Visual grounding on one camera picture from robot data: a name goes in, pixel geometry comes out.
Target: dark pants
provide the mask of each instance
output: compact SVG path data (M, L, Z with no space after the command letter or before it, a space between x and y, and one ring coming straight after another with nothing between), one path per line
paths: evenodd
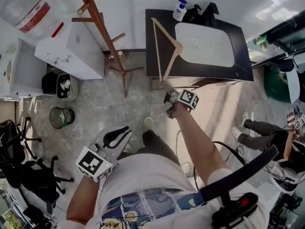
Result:
M260 150L262 152L265 149L270 148L272 145L273 139L275 137L275 132L282 130L282 128L276 125L252 120L246 120L244 122L244 126L250 130L255 131L261 136L251 137L247 134L240 134L237 140L250 149Z
M155 132L144 132L142 139L145 147L140 148L135 154L123 152L119 156L118 160L136 154L154 154L161 155L175 162L177 165L180 165L175 152L172 151L172 149L168 147L168 145L158 135L156 135Z

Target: black countertop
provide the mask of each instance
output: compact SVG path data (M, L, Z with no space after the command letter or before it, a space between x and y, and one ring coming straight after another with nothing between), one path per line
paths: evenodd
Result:
M153 21L151 18L156 18L174 39L176 39L175 25L179 22L173 18L173 11L170 10L146 10L145 12L146 75L159 77ZM204 77L253 81L251 62L242 29L224 21L216 21L217 27L215 28L223 30L230 37L235 58L234 66L222 67L189 63L178 56L173 63L169 77ZM157 26L156 31L161 73L164 75L175 48Z

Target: sink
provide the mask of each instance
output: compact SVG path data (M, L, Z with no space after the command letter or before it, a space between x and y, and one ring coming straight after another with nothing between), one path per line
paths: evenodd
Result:
M222 30L202 25L178 23L176 40L183 46L180 56L187 62L222 67L234 65L229 36Z

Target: hand soap bottle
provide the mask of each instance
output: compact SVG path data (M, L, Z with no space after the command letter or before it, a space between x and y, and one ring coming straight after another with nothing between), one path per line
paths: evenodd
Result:
M173 18L177 21L182 21L183 16L186 13L185 5L187 4L187 1L185 0L179 0L180 3L176 5L175 10L173 11Z

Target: white cabinet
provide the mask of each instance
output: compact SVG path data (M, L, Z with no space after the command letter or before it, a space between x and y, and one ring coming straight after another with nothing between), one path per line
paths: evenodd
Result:
M71 18L54 38L38 41L35 56L82 80L104 77L104 54L85 24Z
M0 59L0 97L15 100L43 95L41 80L47 63L34 56L35 47L18 39Z

